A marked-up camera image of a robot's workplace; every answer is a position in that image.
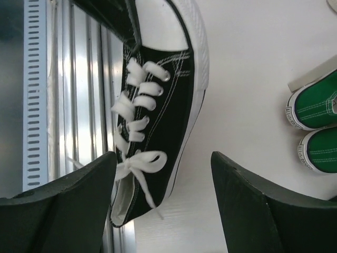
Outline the black canvas sneaker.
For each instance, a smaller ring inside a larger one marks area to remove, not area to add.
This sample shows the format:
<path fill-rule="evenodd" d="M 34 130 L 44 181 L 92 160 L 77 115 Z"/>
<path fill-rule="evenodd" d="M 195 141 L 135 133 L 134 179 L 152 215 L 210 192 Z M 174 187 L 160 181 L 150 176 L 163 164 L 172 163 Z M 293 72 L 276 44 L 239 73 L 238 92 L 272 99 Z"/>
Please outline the black canvas sneaker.
<path fill-rule="evenodd" d="M 110 219 L 119 228 L 167 199 L 209 84 L 209 48 L 195 1 L 136 1 L 142 46 L 123 52 L 111 110 L 117 155 Z"/>

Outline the green canvas sneaker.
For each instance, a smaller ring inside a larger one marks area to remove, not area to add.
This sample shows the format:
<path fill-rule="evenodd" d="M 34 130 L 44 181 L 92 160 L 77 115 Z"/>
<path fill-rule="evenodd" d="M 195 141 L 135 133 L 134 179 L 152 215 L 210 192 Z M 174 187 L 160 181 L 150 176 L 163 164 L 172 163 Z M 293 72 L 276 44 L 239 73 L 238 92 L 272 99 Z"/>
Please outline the green canvas sneaker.
<path fill-rule="evenodd" d="M 285 115 L 292 126 L 305 131 L 336 124 L 336 70 L 294 92 Z"/>
<path fill-rule="evenodd" d="M 307 134 L 298 145 L 300 161 L 309 169 L 336 174 L 336 127 Z"/>

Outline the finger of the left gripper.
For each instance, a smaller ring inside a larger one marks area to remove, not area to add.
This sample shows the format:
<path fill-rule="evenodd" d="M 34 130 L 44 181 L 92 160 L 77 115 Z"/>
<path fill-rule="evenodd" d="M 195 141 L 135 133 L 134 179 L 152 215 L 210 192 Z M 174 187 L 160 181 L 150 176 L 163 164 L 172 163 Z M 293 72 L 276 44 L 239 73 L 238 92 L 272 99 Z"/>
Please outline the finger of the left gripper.
<path fill-rule="evenodd" d="M 141 43 L 135 1 L 73 0 L 73 3 L 113 32 L 124 44 Z"/>

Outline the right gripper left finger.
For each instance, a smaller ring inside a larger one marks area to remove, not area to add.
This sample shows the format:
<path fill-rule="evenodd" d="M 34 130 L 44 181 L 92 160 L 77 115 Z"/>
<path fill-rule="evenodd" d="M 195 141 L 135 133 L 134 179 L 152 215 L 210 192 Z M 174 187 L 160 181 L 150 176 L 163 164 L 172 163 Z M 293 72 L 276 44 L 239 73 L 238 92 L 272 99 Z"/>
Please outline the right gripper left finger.
<path fill-rule="evenodd" d="M 107 152 L 86 166 L 1 198 L 1 252 L 99 252 L 116 171 Z"/>

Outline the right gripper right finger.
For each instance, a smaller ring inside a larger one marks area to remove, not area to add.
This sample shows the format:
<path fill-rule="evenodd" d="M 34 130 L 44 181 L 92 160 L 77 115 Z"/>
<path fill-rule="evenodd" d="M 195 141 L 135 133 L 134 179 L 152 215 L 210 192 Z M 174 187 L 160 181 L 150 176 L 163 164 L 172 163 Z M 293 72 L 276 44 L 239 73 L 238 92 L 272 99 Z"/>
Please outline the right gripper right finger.
<path fill-rule="evenodd" d="M 336 197 L 294 192 L 218 151 L 211 169 L 228 252 L 336 252 Z"/>

